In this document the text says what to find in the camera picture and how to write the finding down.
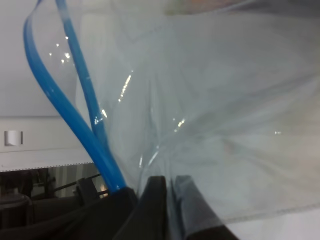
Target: black plastic part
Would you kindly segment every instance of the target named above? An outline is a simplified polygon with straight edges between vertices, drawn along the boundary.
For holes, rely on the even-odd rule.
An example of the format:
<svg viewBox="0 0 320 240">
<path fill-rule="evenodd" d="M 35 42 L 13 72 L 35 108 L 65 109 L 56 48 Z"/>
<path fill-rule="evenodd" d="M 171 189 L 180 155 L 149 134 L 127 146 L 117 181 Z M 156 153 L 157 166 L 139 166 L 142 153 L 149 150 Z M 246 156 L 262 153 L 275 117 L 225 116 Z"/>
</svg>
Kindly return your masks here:
<svg viewBox="0 0 320 240">
<path fill-rule="evenodd" d="M 82 199 L 84 205 L 98 200 L 99 194 L 91 178 L 81 178 L 76 183 L 76 191 Z"/>
<path fill-rule="evenodd" d="M 30 199 L 23 194 L 8 194 L 0 197 L 0 229 L 29 225 Z"/>
<path fill-rule="evenodd" d="M 167 228 L 167 187 L 163 176 L 148 179 L 138 205 L 114 240 L 163 240 Z"/>
<path fill-rule="evenodd" d="M 0 230 L 0 239 L 112 240 L 136 205 L 134 191 L 126 187 L 62 216 L 30 226 Z"/>
<path fill-rule="evenodd" d="M 96 174 L 96 175 L 93 175 L 93 176 L 89 176 L 89 177 L 87 177 L 86 179 L 93 179 L 93 178 L 96 178 L 96 177 L 98 177 L 98 176 L 100 176 L 100 175 L 101 175 L 101 174 L 99 173 L 99 174 Z M 71 186 L 76 185 L 76 184 L 77 184 L 77 181 L 73 181 L 73 182 L 70 182 L 70 183 L 68 183 L 68 184 L 66 184 L 66 185 L 56 187 L 55 189 L 53 189 L 53 190 L 50 192 L 50 194 L 51 194 L 51 195 L 54 195 L 54 192 L 57 192 L 57 191 L 59 191 L 59 190 L 62 190 L 62 189 L 71 187 Z M 45 197 L 46 197 L 46 195 L 45 195 L 44 193 L 40 193 L 40 194 L 38 194 L 38 195 L 32 196 L 32 197 L 31 197 L 31 200 L 42 200 L 42 199 L 45 198 Z"/>
<path fill-rule="evenodd" d="M 187 240 L 239 240 L 226 226 L 216 226 L 188 236 Z"/>
<path fill-rule="evenodd" d="M 56 197 L 32 202 L 33 223 L 57 218 L 79 209 L 82 206 L 79 196 Z"/>
</svg>

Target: transparent plastic bag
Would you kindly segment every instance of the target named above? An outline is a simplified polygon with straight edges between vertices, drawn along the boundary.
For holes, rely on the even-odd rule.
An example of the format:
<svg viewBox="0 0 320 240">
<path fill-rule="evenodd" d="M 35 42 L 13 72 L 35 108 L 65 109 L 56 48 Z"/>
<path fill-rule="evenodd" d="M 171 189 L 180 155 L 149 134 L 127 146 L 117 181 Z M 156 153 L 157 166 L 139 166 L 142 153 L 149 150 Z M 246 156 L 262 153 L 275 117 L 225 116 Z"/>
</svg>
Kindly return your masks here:
<svg viewBox="0 0 320 240">
<path fill-rule="evenodd" d="M 186 15 L 168 15 L 160 0 L 67 5 L 100 107 L 96 124 L 105 123 L 130 187 L 142 193 L 149 176 L 164 175 L 174 190 L 176 177 L 191 176 L 224 223 L 317 206 L 316 2 Z M 31 17 L 45 67 L 90 125 L 79 80 L 69 94 L 77 71 L 55 3 L 42 1 Z"/>
</svg>

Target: white surface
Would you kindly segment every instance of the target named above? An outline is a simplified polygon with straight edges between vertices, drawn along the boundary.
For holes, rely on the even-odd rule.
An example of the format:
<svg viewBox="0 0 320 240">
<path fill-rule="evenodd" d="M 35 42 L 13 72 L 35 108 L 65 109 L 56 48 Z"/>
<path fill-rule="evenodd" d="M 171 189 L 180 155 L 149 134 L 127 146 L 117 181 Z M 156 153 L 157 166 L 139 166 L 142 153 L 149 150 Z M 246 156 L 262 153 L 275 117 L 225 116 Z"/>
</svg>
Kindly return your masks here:
<svg viewBox="0 0 320 240">
<path fill-rule="evenodd" d="M 5 131 L 23 132 L 23 144 L 5 146 Z M 0 117 L 0 152 L 16 152 L 81 147 L 81 143 L 61 117 Z"/>
<path fill-rule="evenodd" d="M 4 131 L 23 132 L 23 144 L 5 146 Z M 92 163 L 61 117 L 0 117 L 0 172 Z"/>
<path fill-rule="evenodd" d="M 228 225 L 241 240 L 319 239 L 320 209 Z"/>
<path fill-rule="evenodd" d="M 4 132 L 4 146 L 13 147 L 21 144 L 21 131 L 9 130 Z"/>
<path fill-rule="evenodd" d="M 82 147 L 0 153 L 0 172 L 92 163 Z"/>
<path fill-rule="evenodd" d="M 0 1 L 0 116 L 58 116 L 25 57 L 23 25 L 36 3 Z"/>
</svg>

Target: white wall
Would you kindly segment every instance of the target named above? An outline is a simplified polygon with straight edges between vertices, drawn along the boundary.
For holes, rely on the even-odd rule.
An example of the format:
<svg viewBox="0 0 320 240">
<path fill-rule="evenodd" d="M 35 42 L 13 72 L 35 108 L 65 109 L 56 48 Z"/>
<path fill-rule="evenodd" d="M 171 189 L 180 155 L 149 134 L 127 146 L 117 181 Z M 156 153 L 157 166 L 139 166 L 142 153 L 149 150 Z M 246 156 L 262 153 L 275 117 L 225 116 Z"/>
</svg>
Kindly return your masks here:
<svg viewBox="0 0 320 240">
<path fill-rule="evenodd" d="M 0 116 L 58 116 L 25 57 L 23 25 L 36 3 L 0 1 Z"/>
<path fill-rule="evenodd" d="M 23 132 L 22 145 L 5 146 L 4 131 Z M 61 117 L 0 117 L 0 172 L 92 163 Z"/>
</svg>

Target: blue tube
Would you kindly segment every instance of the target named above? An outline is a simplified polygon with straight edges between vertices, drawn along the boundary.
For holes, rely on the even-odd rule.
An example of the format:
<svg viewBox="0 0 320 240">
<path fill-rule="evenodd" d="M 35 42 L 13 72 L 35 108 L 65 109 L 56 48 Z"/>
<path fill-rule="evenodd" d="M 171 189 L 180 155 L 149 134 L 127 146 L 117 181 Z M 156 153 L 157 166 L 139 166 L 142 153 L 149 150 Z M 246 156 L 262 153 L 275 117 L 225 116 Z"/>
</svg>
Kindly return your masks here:
<svg viewBox="0 0 320 240">
<path fill-rule="evenodd" d="M 110 149 L 103 147 L 95 137 L 81 115 L 72 106 L 51 77 L 37 51 L 32 33 L 32 14 L 40 2 L 37 3 L 23 26 L 24 50 L 30 69 L 43 92 L 92 158 L 110 192 L 116 192 L 124 188 L 126 184 L 117 163 L 112 157 Z"/>
<path fill-rule="evenodd" d="M 70 19 L 66 1 L 55 0 L 55 2 L 63 23 L 64 33 L 68 37 L 68 45 L 84 93 L 84 98 L 90 117 L 91 129 L 102 146 L 108 148 L 108 139 L 105 132 L 105 125 L 103 121 L 100 121 L 100 119 L 102 119 L 102 113 L 99 108 L 95 89 L 89 75 L 85 58 L 81 51 L 77 35 Z"/>
</svg>

